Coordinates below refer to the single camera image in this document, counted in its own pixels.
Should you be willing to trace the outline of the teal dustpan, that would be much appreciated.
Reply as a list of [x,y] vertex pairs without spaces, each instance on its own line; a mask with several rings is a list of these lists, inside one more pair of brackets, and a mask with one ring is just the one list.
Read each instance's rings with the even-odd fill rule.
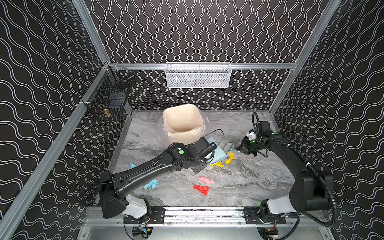
[[213,165],[216,164],[225,158],[227,158],[227,154],[223,151],[223,149],[219,146],[215,149],[214,157],[211,157],[212,154],[208,154],[205,158],[208,159],[206,160],[207,164]]

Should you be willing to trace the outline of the teal hand brush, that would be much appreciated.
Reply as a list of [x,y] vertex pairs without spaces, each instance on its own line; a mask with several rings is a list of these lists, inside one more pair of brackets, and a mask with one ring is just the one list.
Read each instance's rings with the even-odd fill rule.
[[229,156],[230,153],[235,153],[237,150],[236,150],[236,146],[234,143],[228,143],[225,145],[225,147],[223,148],[223,151],[224,153]]

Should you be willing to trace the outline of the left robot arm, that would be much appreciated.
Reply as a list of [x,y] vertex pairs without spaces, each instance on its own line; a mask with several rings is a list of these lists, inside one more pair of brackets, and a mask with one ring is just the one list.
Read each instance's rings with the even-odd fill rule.
[[167,173],[189,168],[194,173],[200,172],[207,166],[207,161],[215,156],[217,147],[215,142],[205,138],[189,145],[172,143],[159,156],[135,168],[115,174],[110,170],[105,171],[96,183],[99,186],[103,218],[124,214],[147,221],[152,214],[148,201],[132,197],[131,192]]

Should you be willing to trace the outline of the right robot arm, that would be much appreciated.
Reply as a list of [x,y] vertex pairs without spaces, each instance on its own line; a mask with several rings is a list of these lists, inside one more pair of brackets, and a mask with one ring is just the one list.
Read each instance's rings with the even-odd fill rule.
[[318,171],[295,149],[280,132],[272,131],[269,122],[252,114],[252,129],[243,138],[237,151],[246,155],[277,155],[293,175],[295,181],[288,195],[262,202],[265,216],[311,211],[337,212],[333,195],[334,178]]

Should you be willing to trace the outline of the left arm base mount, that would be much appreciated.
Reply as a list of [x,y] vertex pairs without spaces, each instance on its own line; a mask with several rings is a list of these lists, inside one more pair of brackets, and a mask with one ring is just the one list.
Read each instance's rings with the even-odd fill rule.
[[139,219],[135,219],[132,216],[124,216],[124,224],[126,225],[146,225],[155,224],[162,225],[165,218],[165,208],[162,207],[151,207],[151,210]]

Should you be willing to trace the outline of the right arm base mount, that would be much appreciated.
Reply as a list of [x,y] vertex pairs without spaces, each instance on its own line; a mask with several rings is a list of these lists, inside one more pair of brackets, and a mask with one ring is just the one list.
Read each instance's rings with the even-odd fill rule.
[[247,225],[285,225],[284,215],[274,215],[263,206],[245,207],[242,213]]

